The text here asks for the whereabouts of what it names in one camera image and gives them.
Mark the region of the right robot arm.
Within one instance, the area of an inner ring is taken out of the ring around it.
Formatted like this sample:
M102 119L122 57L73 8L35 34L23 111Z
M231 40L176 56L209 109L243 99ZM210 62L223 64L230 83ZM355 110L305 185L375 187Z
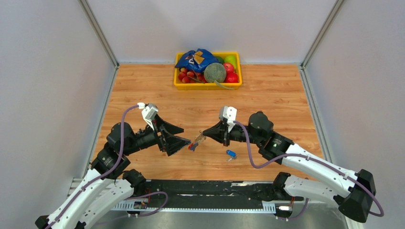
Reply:
M355 172L328 162L274 131L274 124L261 111L250 115L248 124L236 120L236 109L225 106L220 121L202 134L224 146L231 141L247 144L249 161L254 168L270 163L292 167L316 179L308 181L289 173L279 173L274 180L273 194L278 199L287 196L303 197L336 207L344 216L365 223L373 214L371 207L377 203L373 174L365 169ZM251 158L251 144L267 160L256 165Z

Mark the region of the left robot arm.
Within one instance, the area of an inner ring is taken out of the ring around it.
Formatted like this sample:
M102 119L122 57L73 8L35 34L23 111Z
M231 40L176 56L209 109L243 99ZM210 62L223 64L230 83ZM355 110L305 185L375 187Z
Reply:
M119 202L143 196L146 179L140 172L126 169L130 164L127 156L154 145L168 156L174 155L191 144L178 136L183 131L158 115L137 132L126 122L115 124L79 186L52 214L38 217L36 227L90 229Z

